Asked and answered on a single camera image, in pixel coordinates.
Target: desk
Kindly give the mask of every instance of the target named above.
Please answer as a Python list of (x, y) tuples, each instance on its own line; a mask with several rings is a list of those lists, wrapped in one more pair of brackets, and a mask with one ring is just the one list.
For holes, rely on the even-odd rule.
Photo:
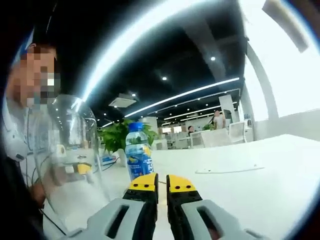
[[(159, 180), (167, 174), (192, 181), (203, 199), (210, 199), (249, 228), (271, 239), (283, 239), (305, 214), (320, 183), (320, 142), (281, 135), (236, 145), (152, 153)], [(264, 169), (196, 174), (201, 168), (220, 170), (228, 166), (259, 165)], [(110, 193), (116, 197), (126, 190), (129, 176), (118, 163), (103, 172), (104, 181), (114, 179)], [(153, 239), (173, 239), (167, 221), (166, 188), (159, 184), (158, 221)]]

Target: clear plastic container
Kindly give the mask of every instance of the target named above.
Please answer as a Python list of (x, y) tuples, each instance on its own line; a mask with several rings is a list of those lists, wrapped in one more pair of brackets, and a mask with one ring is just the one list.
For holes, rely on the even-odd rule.
[(154, 171), (148, 136), (142, 130), (142, 122), (130, 123), (129, 134), (125, 138), (125, 154), (131, 181)]
[(34, 136), (36, 169), (50, 206), (68, 231), (86, 228), (109, 202), (93, 112), (79, 98), (60, 95), (37, 116)]

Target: blue bottle label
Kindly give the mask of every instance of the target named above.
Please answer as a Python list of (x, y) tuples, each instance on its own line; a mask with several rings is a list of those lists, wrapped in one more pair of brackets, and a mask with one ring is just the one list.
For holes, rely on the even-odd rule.
[(154, 172), (152, 163), (151, 150), (147, 144), (142, 145), (139, 149), (132, 148), (126, 154), (128, 159), (127, 166), (131, 175), (131, 180), (139, 176)]

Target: green plant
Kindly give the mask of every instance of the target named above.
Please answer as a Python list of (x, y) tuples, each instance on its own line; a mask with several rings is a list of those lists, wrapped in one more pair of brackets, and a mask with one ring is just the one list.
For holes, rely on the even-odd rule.
[(213, 124), (206, 124), (203, 126), (202, 130), (215, 130), (215, 126)]
[[(107, 128), (99, 130), (98, 134), (102, 138), (104, 149), (113, 152), (117, 151), (118, 149), (124, 150), (126, 147), (126, 136), (129, 133), (129, 124), (132, 122), (132, 120), (124, 118), (123, 122), (114, 123)], [(148, 143), (151, 146), (158, 134), (150, 129), (151, 126), (143, 124), (142, 131), (147, 135)], [(135, 144), (141, 142), (141, 139), (139, 137), (134, 140), (136, 141), (134, 142)]]

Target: ceiling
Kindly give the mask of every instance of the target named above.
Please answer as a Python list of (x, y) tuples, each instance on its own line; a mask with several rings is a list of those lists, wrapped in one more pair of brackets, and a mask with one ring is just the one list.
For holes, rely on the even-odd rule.
[[(36, 3), (43, 6), (43, 11), (34, 17), (34, 38), (43, 38), (52, 15), (46, 38), (57, 48), (61, 92), (80, 98), (102, 53), (138, 17), (158, 4), (145, 0), (59, 1), (54, 9), (55, 1), (44, 2)], [(99, 119), (98, 126), (121, 121), (129, 113), (172, 96), (232, 78), (239, 80), (167, 101), (130, 118), (158, 117), (160, 126), (168, 122), (165, 118), (219, 106), (219, 97), (225, 94), (231, 94), (237, 108), (244, 83), (246, 38), (236, 2), (199, 4), (165, 20), (134, 43), (87, 99)], [(109, 106), (119, 94), (136, 102), (126, 108)], [(207, 115), (216, 109), (220, 110), (217, 107), (198, 114)], [(185, 118), (183, 115), (171, 121)]]

